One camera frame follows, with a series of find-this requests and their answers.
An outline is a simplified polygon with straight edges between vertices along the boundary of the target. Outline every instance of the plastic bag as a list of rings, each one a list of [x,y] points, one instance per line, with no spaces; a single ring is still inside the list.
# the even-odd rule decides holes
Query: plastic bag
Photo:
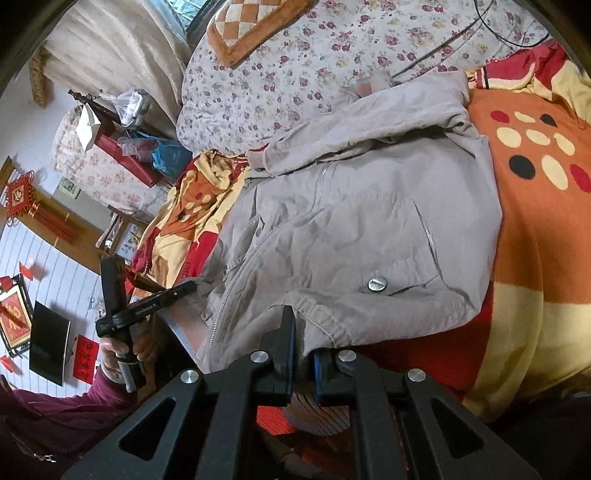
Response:
[[[184,148],[177,140],[152,137],[143,132],[130,134],[135,138],[153,140],[158,144],[158,148],[152,151],[152,165],[169,179],[177,180],[193,158],[193,153]]]
[[[132,88],[119,96],[101,92],[100,97],[111,102],[124,127],[135,128],[142,124],[152,104],[152,97],[145,90]]]
[[[123,155],[135,155],[143,163],[152,163],[152,152],[158,148],[158,142],[149,138],[121,137],[117,144]]]

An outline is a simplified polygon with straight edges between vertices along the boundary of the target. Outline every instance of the blue plastic bag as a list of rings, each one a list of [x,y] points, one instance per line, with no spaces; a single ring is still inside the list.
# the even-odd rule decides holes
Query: blue plastic bag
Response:
[[[184,148],[177,140],[153,137],[143,132],[134,132],[133,134],[158,142],[158,148],[152,152],[152,165],[169,179],[177,180],[193,158],[193,153]]]

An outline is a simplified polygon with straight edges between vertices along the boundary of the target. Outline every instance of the beige zip-up jacket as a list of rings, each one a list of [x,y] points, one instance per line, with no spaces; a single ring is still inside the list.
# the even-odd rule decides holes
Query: beige zip-up jacket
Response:
[[[255,170],[197,293],[164,314],[204,372],[297,319],[301,358],[459,327],[479,311],[501,208],[463,73],[428,74],[304,122]]]

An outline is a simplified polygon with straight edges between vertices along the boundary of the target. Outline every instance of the black monitor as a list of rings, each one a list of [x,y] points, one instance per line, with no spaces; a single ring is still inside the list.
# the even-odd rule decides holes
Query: black monitor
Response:
[[[64,383],[69,333],[70,320],[35,302],[29,369],[60,387]]]

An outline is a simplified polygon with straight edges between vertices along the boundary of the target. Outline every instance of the maroon sweater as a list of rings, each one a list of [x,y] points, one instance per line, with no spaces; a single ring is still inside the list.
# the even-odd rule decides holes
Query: maroon sweater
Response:
[[[137,395],[107,379],[100,367],[88,393],[69,398],[13,391],[0,375],[0,478],[59,480],[136,404]],[[53,455],[56,462],[23,453],[14,437],[25,450]]]

